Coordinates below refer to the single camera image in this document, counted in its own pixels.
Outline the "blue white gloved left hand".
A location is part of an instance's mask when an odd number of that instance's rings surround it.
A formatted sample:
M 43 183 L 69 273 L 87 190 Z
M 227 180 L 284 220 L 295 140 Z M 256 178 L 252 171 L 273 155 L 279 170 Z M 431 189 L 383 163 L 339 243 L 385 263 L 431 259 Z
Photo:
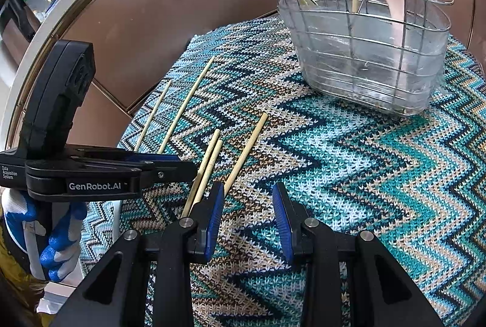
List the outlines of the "blue white gloved left hand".
M 56 283 L 73 272 L 81 252 L 86 203 L 43 202 L 7 188 L 2 212 L 7 249 L 25 272 Z

